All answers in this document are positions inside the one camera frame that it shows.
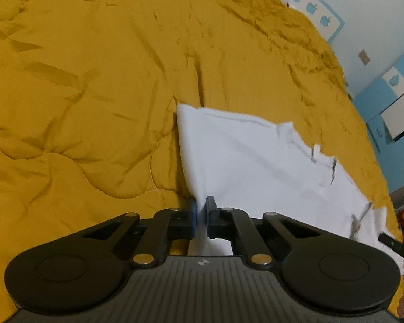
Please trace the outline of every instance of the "round black pad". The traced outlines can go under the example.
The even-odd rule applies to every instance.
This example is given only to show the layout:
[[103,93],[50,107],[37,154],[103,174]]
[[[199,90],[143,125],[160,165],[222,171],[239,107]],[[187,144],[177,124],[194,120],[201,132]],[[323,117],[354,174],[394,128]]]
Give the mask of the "round black pad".
[[400,281],[390,256],[338,237],[300,241],[284,259],[282,272],[285,284],[305,302],[344,313],[389,305]]
[[19,254],[8,265],[5,285],[18,306],[40,314],[69,314],[106,300],[121,285],[123,263],[98,241],[54,243]]

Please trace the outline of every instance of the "blue wall trim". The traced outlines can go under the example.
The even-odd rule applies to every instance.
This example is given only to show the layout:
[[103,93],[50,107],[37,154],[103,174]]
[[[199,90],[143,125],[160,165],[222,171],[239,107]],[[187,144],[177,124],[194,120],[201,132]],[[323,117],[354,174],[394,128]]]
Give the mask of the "blue wall trim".
[[319,0],[319,1],[320,1],[320,2],[322,3],[322,5],[325,6],[326,9],[328,9],[328,11],[330,11],[330,13],[332,13],[332,15],[333,15],[336,19],[338,19],[339,22],[340,22],[340,25],[339,25],[339,27],[337,28],[337,30],[335,30],[334,34],[332,34],[331,37],[328,39],[328,43],[331,43],[332,40],[334,40],[334,38],[338,35],[338,33],[341,31],[341,29],[343,28],[344,24],[346,24],[346,23],[345,23],[345,21],[338,15],[338,13],[336,13],[336,12],[332,9],[332,7],[329,6],[329,5],[325,2],[325,0]]

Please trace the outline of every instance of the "white towel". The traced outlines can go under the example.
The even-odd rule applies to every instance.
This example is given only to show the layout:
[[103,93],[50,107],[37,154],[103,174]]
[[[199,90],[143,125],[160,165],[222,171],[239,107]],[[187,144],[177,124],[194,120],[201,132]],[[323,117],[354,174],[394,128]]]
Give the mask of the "white towel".
[[[207,196],[217,206],[246,211],[261,218],[274,211],[322,230],[349,238],[353,217],[368,203],[334,158],[308,147],[292,123],[274,125],[245,115],[177,109],[181,160],[189,191],[203,212]],[[362,220],[356,240],[390,255],[404,273],[404,260],[378,242],[386,229],[386,209],[371,210]],[[229,255],[230,242],[207,239],[199,225],[189,254]]]

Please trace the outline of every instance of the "yellow comforter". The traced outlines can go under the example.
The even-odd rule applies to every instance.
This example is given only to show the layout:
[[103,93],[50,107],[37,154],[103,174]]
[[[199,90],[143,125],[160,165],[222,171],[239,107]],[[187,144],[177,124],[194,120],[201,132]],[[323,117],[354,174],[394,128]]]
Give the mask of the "yellow comforter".
[[177,103],[293,121],[400,238],[337,59],[280,0],[0,0],[0,322],[18,253],[184,203]]

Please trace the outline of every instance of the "light blue wall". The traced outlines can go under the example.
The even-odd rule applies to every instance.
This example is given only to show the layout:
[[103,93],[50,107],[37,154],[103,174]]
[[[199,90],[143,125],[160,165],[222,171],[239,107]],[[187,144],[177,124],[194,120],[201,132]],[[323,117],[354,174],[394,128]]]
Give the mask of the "light blue wall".
[[[394,67],[404,77],[404,55]],[[389,85],[379,77],[354,100],[356,109],[367,124],[370,140],[390,192],[404,186],[404,137],[393,142],[384,127],[380,113],[397,98]]]

